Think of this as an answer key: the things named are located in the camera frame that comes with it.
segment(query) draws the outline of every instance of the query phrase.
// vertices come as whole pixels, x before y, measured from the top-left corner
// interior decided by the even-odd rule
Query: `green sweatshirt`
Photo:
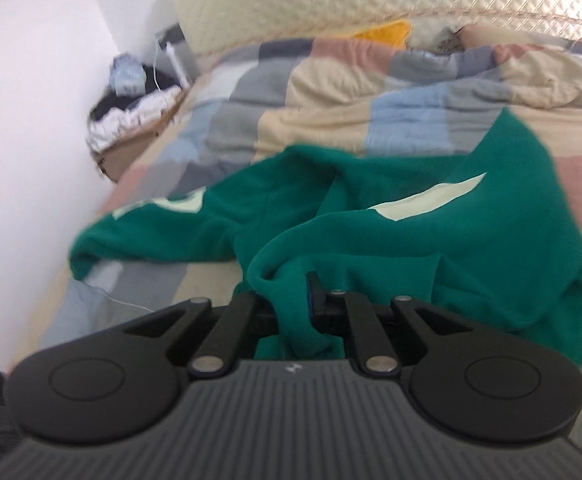
[[[102,258],[237,258],[241,290],[273,305],[261,358],[343,356],[309,320],[306,273],[388,303],[408,294],[582,362],[582,238],[552,162],[504,111],[470,155],[357,158],[292,146],[183,200],[116,210],[71,251]]]

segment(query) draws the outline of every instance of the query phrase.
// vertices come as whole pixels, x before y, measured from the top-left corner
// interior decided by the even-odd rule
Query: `gray ribbed panel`
[[[348,361],[243,362],[198,381],[144,434],[94,448],[27,440],[4,480],[582,480],[565,440],[504,450],[441,433],[401,388],[363,378]]]

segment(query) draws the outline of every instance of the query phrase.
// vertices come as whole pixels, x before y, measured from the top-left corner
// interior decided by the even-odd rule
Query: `white logo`
[[[293,363],[293,364],[290,364],[288,366],[285,366],[284,367],[284,370],[286,370],[290,374],[296,374],[296,373],[301,372],[302,370],[304,370],[304,367],[301,364],[299,364],[299,363]]]

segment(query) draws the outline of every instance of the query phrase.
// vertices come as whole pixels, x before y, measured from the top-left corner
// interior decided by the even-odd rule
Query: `yellow cloth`
[[[396,22],[385,23],[377,27],[361,30],[353,35],[353,38],[360,40],[377,41],[385,43],[393,48],[406,48],[406,39],[411,32],[410,22],[407,20],[397,20]]]

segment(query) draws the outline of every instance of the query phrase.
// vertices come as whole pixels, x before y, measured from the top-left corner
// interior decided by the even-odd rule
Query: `white cloth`
[[[88,122],[87,144],[94,152],[101,152],[113,145],[130,130],[152,123],[175,104],[180,87],[171,86],[145,95],[133,108],[111,108],[99,121]]]

